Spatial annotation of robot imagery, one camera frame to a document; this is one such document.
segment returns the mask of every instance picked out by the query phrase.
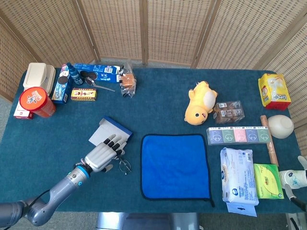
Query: teal tablecloth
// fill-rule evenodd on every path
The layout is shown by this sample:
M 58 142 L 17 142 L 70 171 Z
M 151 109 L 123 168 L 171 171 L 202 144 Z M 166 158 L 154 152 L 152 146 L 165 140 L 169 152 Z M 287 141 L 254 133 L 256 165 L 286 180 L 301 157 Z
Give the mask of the teal tablecloth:
M 125 147 L 125 158 L 132 165 L 132 173 L 125 176 L 115 167 L 108 173 L 93 174 L 91 179 L 72 194 L 58 211 L 99 212 L 226 212 L 222 201 L 220 150 L 224 146 L 207 146 L 211 174 L 211 189 L 216 207 L 209 202 L 150 201 L 140 191 L 140 144 L 148 133 L 191 134 L 206 136 L 208 127 L 216 126 L 212 115 L 202 126 L 184 122 L 189 103 L 188 90 L 196 82 L 207 81 L 219 93 L 217 101 L 241 100 L 245 118 L 235 126 L 261 126 L 260 115 L 289 115 L 288 111 L 266 110 L 262 107 L 258 78 L 269 71 L 219 69 L 135 69 L 135 96 L 122 98 L 119 85 L 97 82 L 117 92 L 98 90 L 97 101 L 57 104 L 51 118 L 35 116 L 34 120 L 13 117 L 17 100 L 23 90 L 21 79 L 3 140 L 0 145 L 0 202 L 11 202 L 39 195 L 51 188 L 80 161 L 94 146 L 88 141 L 105 115 L 113 118 L 134 135 Z M 294 133 L 285 140 L 274 138 L 280 170 L 301 169 L 300 154 Z M 233 145 L 236 149 L 252 149 L 255 163 L 270 163 L 265 144 Z M 307 188 L 295 190 L 301 199 Z M 257 212 L 298 212 L 284 200 L 260 200 Z

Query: stuffed duck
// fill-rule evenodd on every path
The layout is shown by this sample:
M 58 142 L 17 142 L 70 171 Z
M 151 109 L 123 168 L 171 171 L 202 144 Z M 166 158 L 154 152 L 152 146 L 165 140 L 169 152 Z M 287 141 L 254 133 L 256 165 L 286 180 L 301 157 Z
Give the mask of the stuffed duck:
M 217 92 L 209 88 L 209 84 L 202 81 L 193 90 L 189 90 L 190 103 L 184 120 L 191 125 L 201 125 L 213 111 Z

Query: woven panel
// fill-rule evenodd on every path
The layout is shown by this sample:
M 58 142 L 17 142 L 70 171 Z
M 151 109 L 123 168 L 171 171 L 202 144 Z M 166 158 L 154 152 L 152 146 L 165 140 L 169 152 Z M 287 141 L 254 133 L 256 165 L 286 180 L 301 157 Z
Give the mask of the woven panel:
M 191 64 L 209 0 L 148 0 L 148 59 Z
M 307 118 L 307 23 L 267 65 L 283 73 L 291 97 L 289 111 L 293 122 Z
M 81 0 L 103 57 L 142 58 L 139 0 Z
M 14 98 L 20 78 L 34 58 L 0 24 L 0 91 Z
M 301 150 L 302 156 L 307 157 L 307 129 L 300 130 L 300 131 L 295 130 L 295 135 L 296 135 L 297 142 Z
M 301 0 L 222 1 L 197 67 L 252 69 L 304 4 Z
M 47 64 L 94 60 L 70 0 L 2 0 L 0 8 Z

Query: blue ring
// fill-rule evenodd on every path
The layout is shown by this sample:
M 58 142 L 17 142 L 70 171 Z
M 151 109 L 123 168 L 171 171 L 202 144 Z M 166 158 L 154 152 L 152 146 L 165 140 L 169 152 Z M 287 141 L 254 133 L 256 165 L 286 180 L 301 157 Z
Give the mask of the blue ring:
M 90 179 L 90 175 L 87 173 L 87 171 L 82 168 L 80 165 L 77 166 L 78 169 L 80 169 L 85 175 L 87 179 Z

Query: blue towel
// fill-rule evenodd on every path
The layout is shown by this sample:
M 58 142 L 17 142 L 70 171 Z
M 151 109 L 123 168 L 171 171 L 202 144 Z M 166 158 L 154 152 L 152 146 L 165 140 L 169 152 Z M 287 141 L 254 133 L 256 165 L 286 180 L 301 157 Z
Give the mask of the blue towel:
M 141 189 L 148 199 L 211 199 L 204 137 L 149 134 L 142 139 Z

